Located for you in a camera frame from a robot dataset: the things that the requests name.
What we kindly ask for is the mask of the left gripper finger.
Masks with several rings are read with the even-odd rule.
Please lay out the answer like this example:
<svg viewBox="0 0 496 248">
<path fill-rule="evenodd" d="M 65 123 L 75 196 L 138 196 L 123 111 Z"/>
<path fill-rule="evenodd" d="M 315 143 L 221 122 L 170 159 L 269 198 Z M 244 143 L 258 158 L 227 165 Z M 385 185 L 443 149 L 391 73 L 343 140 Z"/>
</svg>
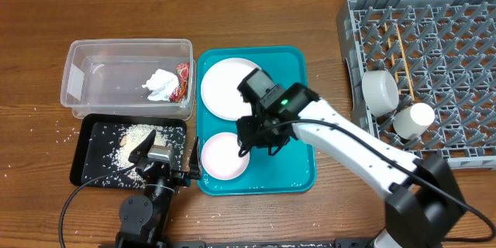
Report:
<svg viewBox="0 0 496 248">
<path fill-rule="evenodd" d="M 188 178 L 190 180 L 201 180 L 202 179 L 202 162 L 201 154 L 199 150 L 199 137 L 195 137 L 195 142 L 193 148 L 191 149 L 191 155 L 189 157 L 189 172 Z"/>
<path fill-rule="evenodd" d="M 154 144 L 156 134 L 156 130 L 153 129 L 146 139 L 131 151 L 128 158 L 130 163 L 137 164 L 142 158 L 147 157 L 148 152 Z"/>
</svg>

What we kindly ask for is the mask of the pink bowl with rice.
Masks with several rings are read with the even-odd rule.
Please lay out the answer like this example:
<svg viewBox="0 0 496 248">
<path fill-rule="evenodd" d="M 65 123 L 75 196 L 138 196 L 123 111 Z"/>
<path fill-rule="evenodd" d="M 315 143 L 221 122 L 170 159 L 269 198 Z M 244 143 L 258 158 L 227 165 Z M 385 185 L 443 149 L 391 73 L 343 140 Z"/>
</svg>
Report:
<svg viewBox="0 0 496 248">
<path fill-rule="evenodd" d="M 215 179 L 232 180 L 240 176 L 250 162 L 250 154 L 240 157 L 239 151 L 235 133 L 217 133 L 202 147 L 201 165 Z"/>
</svg>

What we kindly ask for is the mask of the white round plate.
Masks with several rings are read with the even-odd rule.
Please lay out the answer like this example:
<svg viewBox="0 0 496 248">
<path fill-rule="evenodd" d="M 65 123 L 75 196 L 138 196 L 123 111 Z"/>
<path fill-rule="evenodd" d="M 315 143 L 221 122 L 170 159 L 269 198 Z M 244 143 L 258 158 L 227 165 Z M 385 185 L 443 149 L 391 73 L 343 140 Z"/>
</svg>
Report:
<svg viewBox="0 0 496 248">
<path fill-rule="evenodd" d="M 205 107 L 220 119 L 236 121 L 251 115 L 251 106 L 244 102 L 237 87 L 252 70 L 259 69 L 253 61 L 227 58 L 210 67 L 201 83 L 201 99 Z"/>
</svg>

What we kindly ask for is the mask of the red snack wrapper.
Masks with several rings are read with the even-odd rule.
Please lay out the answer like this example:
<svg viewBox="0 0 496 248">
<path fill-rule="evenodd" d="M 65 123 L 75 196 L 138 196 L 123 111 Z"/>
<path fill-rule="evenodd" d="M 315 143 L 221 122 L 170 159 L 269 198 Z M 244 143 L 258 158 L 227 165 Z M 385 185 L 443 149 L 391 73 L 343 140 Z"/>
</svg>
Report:
<svg viewBox="0 0 496 248">
<path fill-rule="evenodd" d="M 174 89 L 170 96 L 171 102 L 182 102 L 187 96 L 188 79 L 190 76 L 190 64 L 179 64 L 177 66 L 177 73 L 179 76 L 179 85 Z"/>
</svg>

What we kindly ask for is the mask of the white tissue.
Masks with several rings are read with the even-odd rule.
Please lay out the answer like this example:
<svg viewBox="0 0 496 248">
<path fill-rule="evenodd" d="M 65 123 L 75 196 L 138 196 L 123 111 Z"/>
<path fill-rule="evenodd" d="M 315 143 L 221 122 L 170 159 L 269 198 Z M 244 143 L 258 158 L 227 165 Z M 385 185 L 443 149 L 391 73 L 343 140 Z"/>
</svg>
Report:
<svg viewBox="0 0 496 248">
<path fill-rule="evenodd" d="M 179 86 L 178 77 L 163 69 L 157 69 L 154 74 L 142 85 L 150 94 L 147 99 L 153 102 L 169 101 L 175 89 Z"/>
</svg>

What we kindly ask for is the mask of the grey-white bowl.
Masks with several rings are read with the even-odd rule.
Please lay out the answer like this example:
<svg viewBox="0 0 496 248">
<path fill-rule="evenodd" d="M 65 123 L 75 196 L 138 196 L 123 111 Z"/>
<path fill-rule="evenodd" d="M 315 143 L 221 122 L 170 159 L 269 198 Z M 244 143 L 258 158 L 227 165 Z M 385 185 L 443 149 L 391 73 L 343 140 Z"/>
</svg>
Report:
<svg viewBox="0 0 496 248">
<path fill-rule="evenodd" d="M 381 117 L 398 107 L 398 87 L 389 71 L 365 72 L 362 92 L 366 106 L 375 117 Z"/>
</svg>

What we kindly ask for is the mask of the white paper cup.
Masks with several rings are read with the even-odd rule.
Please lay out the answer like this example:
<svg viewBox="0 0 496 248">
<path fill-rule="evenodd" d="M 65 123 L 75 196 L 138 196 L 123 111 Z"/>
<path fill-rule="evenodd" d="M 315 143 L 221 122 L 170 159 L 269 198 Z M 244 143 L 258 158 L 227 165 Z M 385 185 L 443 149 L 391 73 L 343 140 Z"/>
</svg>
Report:
<svg viewBox="0 0 496 248">
<path fill-rule="evenodd" d="M 425 103 L 415 103 L 394 116 L 394 131 L 403 139 L 421 136 L 434 122 L 435 112 Z"/>
</svg>

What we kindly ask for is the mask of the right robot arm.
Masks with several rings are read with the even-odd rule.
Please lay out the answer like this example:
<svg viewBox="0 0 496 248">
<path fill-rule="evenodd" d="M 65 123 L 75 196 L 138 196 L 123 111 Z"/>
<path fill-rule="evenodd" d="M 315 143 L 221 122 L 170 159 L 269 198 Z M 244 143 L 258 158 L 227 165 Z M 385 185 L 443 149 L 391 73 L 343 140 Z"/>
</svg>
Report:
<svg viewBox="0 0 496 248">
<path fill-rule="evenodd" d="M 421 159 L 365 132 L 303 84 L 285 89 L 255 69 L 237 87 L 252 114 L 237 120 L 240 157 L 277 154 L 291 139 L 326 152 L 383 198 L 385 227 L 372 247 L 440 247 L 464 215 L 460 188 L 440 156 Z"/>
</svg>

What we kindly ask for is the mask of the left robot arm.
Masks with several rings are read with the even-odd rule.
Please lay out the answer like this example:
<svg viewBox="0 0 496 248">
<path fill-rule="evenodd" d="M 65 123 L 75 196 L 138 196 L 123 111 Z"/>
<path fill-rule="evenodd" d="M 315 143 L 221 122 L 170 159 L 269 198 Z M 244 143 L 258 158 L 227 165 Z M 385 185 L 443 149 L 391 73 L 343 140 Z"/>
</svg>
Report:
<svg viewBox="0 0 496 248">
<path fill-rule="evenodd" d="M 190 170 L 183 171 L 173 161 L 174 149 L 156 145 L 155 136 L 152 131 L 129 155 L 129 162 L 145 181 L 145 189 L 142 195 L 131 196 L 121 204 L 117 247 L 175 247 L 164 235 L 172 198 L 179 187 L 189 187 L 193 180 L 202 178 L 199 138 L 191 152 Z"/>
</svg>

